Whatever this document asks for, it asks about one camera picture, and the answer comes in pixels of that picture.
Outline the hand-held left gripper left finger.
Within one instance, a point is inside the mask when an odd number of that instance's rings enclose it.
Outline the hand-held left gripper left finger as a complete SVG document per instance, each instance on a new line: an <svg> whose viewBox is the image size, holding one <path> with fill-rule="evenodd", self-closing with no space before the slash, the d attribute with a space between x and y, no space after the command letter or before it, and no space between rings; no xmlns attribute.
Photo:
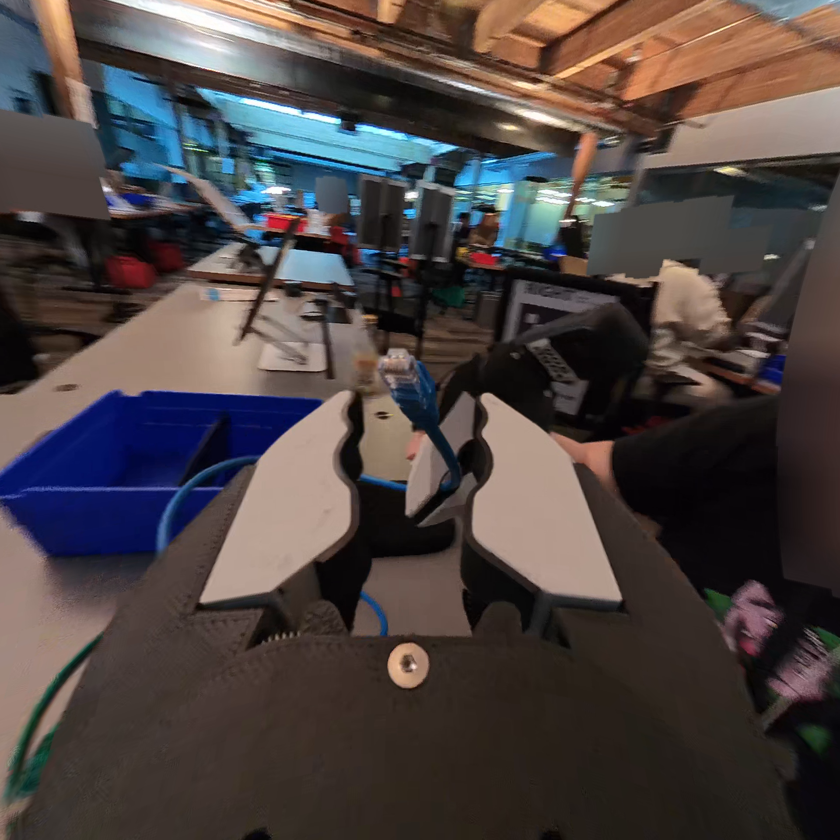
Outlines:
<svg viewBox="0 0 840 840"><path fill-rule="evenodd" d="M325 601L352 630L371 550L361 537L361 395L332 396L258 459L198 605L258 608L297 629Z"/></svg>

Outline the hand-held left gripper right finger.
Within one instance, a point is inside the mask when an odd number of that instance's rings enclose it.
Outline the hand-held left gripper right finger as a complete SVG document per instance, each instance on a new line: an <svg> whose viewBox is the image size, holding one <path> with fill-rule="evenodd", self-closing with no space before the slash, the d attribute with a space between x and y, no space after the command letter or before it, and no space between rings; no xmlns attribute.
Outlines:
<svg viewBox="0 0 840 840"><path fill-rule="evenodd" d="M478 415L460 567L468 619L508 602L545 637L558 608L617 612L623 596L572 457L494 395Z"/></svg>

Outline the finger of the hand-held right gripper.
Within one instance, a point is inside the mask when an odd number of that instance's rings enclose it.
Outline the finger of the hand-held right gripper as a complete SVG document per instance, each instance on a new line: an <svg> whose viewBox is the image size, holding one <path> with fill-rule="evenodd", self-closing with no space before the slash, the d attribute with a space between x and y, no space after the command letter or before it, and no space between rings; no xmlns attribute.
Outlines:
<svg viewBox="0 0 840 840"><path fill-rule="evenodd" d="M440 431L455 455L475 437L476 399L462 392L440 422Z"/></svg>
<svg viewBox="0 0 840 840"><path fill-rule="evenodd" d="M419 445L406 485L405 515L418 527L432 527L464 515L475 476L464 472L458 488L448 494L441 486L448 480L445 461L426 437Z"/></svg>

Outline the blue plastic bin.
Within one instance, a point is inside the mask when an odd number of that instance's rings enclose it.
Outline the blue plastic bin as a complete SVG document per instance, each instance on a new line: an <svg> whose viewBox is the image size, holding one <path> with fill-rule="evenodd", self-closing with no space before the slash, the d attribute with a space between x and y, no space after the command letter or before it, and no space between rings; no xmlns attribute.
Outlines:
<svg viewBox="0 0 840 840"><path fill-rule="evenodd" d="M220 413L231 418L230 460L263 455L321 403L309 397L112 391L2 469L2 503L47 555L152 552L187 460Z"/></svg>

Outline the person's right forearm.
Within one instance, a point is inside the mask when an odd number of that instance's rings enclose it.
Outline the person's right forearm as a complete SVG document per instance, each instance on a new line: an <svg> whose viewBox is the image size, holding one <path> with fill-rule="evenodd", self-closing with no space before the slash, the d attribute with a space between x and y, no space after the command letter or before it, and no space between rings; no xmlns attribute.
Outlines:
<svg viewBox="0 0 840 840"><path fill-rule="evenodd" d="M776 426L780 398L760 395L618 439L612 475L625 503L700 592L750 581L784 599Z"/></svg>

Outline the person's right hand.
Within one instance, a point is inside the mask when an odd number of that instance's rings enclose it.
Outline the person's right hand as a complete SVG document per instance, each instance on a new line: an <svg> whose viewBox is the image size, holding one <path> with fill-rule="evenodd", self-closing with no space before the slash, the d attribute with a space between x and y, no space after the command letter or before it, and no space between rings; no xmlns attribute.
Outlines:
<svg viewBox="0 0 840 840"><path fill-rule="evenodd" d="M551 433L551 437L576 464L588 468L605 488L617 493L613 473L614 441L581 443L556 433Z"/></svg>

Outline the framed black white marker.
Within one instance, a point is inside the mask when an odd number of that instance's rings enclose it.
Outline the framed black white marker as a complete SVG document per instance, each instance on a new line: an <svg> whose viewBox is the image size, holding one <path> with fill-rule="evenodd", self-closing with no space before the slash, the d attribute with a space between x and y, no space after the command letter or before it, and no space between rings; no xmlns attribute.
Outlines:
<svg viewBox="0 0 840 840"><path fill-rule="evenodd" d="M604 415L616 384L629 372L608 361L619 339L594 335L589 314L623 304L617 284L547 269L510 268L502 283L495 339L499 343L538 343L538 360L546 361L554 411L573 425L592 425Z"/></svg>

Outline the glass bottle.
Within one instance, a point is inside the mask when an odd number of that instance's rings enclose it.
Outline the glass bottle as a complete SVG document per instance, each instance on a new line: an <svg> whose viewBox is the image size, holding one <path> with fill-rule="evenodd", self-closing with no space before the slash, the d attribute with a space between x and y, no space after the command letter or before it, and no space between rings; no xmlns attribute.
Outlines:
<svg viewBox="0 0 840 840"><path fill-rule="evenodd" d="M362 396L379 396L383 382L379 371L380 356L375 350L358 350L353 355L353 388Z"/></svg>

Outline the dark bin divider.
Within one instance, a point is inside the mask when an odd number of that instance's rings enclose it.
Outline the dark bin divider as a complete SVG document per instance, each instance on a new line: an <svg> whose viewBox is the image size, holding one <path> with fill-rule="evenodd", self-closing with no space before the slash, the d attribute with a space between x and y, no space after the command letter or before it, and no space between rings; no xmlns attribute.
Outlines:
<svg viewBox="0 0 840 840"><path fill-rule="evenodd" d="M230 415L220 413L207 427L196 450L187 460L178 487L184 487L205 469L227 460L230 455L230 429Z"/></svg>

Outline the grey panel on stand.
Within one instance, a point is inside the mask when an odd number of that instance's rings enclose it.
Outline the grey panel on stand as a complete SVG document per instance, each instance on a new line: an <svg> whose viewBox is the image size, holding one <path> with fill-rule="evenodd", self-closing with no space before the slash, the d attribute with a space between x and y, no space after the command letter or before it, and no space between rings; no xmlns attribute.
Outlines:
<svg viewBox="0 0 840 840"><path fill-rule="evenodd" d="M406 204L405 181L377 175L360 175L360 213L356 222L356 244L360 249L395 254L403 241Z"/></svg>
<svg viewBox="0 0 840 840"><path fill-rule="evenodd" d="M447 264L451 261L452 253L456 190L431 182L418 182L416 191L415 218L408 240L408 257Z"/></svg>

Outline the person's patterned garment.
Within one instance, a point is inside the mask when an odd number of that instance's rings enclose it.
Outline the person's patterned garment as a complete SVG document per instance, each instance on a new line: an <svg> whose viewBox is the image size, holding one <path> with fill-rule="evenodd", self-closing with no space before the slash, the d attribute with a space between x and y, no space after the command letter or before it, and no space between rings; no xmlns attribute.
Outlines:
<svg viewBox="0 0 840 840"><path fill-rule="evenodd" d="M706 589L705 601L747 681L766 734L789 739L838 771L838 636L811 624L816 594L783 609L748 581L734 595Z"/></svg>

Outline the black handled tool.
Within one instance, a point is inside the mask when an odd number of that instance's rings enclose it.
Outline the black handled tool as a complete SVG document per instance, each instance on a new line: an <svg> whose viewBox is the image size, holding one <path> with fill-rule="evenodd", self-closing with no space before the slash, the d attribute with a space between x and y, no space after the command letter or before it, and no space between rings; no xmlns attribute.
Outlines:
<svg viewBox="0 0 840 840"><path fill-rule="evenodd" d="M335 307L327 297L317 297L315 303L321 316L322 345L326 364L325 375L328 380L335 382L337 380L333 337Z"/></svg>

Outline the wooden support post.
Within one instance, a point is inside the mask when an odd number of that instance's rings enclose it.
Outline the wooden support post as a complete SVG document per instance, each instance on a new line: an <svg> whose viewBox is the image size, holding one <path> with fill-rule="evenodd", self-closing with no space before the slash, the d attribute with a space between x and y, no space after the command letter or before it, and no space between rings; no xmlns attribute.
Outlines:
<svg viewBox="0 0 840 840"><path fill-rule="evenodd" d="M52 69L59 114L98 127L91 90L85 82L68 1L31 1Z"/></svg>

